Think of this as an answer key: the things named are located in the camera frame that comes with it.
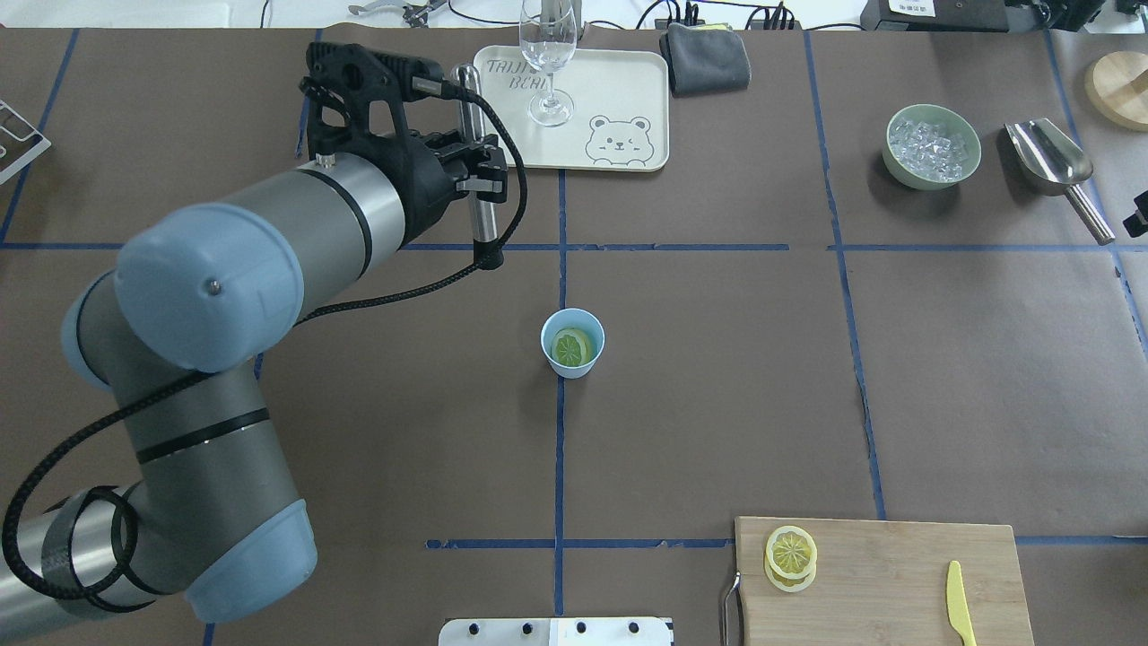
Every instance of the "scoop handle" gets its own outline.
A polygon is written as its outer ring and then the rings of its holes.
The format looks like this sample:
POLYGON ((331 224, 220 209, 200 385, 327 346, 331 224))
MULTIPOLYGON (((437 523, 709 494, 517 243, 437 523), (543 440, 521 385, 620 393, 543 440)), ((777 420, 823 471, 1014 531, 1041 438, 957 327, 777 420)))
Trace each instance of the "scoop handle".
POLYGON ((1112 234, 1112 229, 1109 228, 1108 223, 1104 221, 1104 217, 1100 215, 1096 210, 1096 204, 1092 203, 1088 195, 1085 194, 1084 188, 1080 184, 1073 184, 1069 186, 1068 190, 1064 192, 1064 196, 1072 202, 1072 208, 1076 209, 1077 215, 1080 216, 1080 220, 1084 225, 1088 227, 1088 232, 1092 236, 1096 239, 1097 244, 1107 244, 1116 239, 1112 234))

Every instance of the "green bowl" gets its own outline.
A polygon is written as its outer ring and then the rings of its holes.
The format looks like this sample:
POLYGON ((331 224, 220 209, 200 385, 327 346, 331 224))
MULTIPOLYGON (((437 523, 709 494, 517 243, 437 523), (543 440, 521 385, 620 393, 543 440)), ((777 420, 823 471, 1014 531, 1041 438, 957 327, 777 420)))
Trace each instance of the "green bowl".
POLYGON ((881 150, 881 156, 885 159, 885 168, 887 168, 889 172, 891 172, 901 184, 920 190, 938 190, 940 188, 948 188, 957 181, 968 179, 969 176, 977 170, 977 166, 980 165, 980 139, 977 138, 977 131, 969 125, 969 122, 961 118, 961 115, 954 112, 953 110, 940 106, 933 106, 931 103, 917 103, 915 106, 901 108, 895 115, 893 115, 893 118, 889 119, 889 125, 885 126, 885 146, 881 150), (969 158, 962 164, 964 166, 964 173, 961 174, 960 179, 956 181, 933 181, 932 179, 921 177, 920 174, 913 172, 893 156, 893 150, 889 147, 889 131, 892 130, 893 123, 902 116, 917 123, 944 123, 949 137, 956 133, 964 137, 965 151, 969 154, 969 158))

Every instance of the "wine glass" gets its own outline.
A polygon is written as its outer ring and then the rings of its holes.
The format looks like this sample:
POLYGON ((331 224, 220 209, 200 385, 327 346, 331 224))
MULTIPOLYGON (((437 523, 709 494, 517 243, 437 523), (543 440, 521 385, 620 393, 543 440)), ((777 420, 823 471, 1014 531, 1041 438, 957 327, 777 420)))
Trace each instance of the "wine glass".
POLYGON ((518 40, 530 67, 549 77, 546 88, 530 99, 527 112, 546 127, 561 125, 574 114, 574 99, 554 88, 554 72, 574 57, 577 23, 572 0, 522 0, 518 40))

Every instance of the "bear drawing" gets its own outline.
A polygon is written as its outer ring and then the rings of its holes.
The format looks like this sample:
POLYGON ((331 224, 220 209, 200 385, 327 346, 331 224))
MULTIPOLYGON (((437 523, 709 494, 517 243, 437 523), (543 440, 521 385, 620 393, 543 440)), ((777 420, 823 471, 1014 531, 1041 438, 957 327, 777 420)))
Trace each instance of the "bear drawing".
POLYGON ((610 120, 598 115, 590 119, 590 140, 585 154, 595 165, 645 165, 653 157, 650 119, 610 120))

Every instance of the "wooden cutting board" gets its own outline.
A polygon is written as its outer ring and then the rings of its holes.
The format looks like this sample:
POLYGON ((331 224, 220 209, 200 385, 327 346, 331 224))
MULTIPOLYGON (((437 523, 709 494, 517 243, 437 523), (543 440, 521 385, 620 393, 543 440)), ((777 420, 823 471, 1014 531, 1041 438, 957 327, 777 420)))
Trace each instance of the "wooden cutting board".
POLYGON ((1032 646, 1013 528, 739 516, 744 644, 961 646, 945 578, 960 561, 978 646, 1032 646), (817 577, 782 592, 766 578, 765 544, 781 526, 817 544, 817 577))

